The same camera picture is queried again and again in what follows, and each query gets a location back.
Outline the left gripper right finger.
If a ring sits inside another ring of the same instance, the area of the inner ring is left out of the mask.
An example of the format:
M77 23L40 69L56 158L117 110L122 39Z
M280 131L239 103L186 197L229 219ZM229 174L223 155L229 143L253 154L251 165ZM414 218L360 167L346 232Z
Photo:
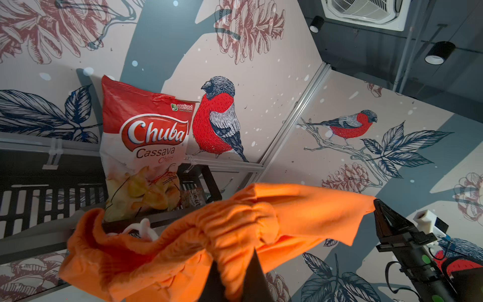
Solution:
M244 279L242 302L273 302L265 274L254 250Z

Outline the orange shorts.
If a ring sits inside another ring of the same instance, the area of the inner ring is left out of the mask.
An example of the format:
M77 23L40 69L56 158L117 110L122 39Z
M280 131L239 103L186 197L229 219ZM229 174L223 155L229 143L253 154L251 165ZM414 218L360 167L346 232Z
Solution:
M197 301L212 263L240 301L249 262L265 273L326 239L352 245L372 196L300 184L255 183L170 224L153 241L108 235L104 211L79 221L59 276L104 301Z

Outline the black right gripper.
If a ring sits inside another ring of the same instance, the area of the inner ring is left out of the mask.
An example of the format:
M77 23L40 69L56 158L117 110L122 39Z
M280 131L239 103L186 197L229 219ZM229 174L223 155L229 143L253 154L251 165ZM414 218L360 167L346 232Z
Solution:
M437 241L382 200L374 200L379 252L392 252L419 301L482 301L482 261L471 256L446 258L439 266L423 248Z

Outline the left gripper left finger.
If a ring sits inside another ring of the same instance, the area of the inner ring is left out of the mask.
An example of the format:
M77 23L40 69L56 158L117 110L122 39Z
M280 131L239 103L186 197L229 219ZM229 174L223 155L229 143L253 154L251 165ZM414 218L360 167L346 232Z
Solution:
M213 261L208 274L205 287L198 299L198 302L226 302L225 286L221 282L218 266Z

